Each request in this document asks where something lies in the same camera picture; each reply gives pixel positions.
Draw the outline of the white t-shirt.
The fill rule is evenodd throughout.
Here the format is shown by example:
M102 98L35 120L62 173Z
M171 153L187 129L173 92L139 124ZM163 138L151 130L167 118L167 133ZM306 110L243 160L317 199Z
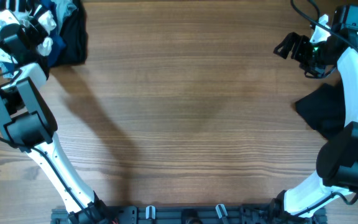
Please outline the white t-shirt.
M0 62L50 60L59 40L53 8L51 1L0 1Z

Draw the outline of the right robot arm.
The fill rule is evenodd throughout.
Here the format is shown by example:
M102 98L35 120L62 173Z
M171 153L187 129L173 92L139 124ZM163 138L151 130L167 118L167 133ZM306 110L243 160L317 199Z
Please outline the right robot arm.
M344 89L345 121L320 149L315 171L271 201L269 220L283 223L310 220L337 198L347 205L358 201L358 6L339 6L332 20L319 15L310 26L311 37L291 32L274 53L298 61L308 78L327 77L327 66L337 70Z

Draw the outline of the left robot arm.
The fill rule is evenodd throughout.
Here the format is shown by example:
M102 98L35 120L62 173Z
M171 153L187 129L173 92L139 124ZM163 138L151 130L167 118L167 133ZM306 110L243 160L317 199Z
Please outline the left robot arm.
M40 2L0 1L0 62L12 65L0 85L0 141L35 161L60 194L67 216L53 223L115 223L65 155L55 117L39 92L48 80L56 26Z

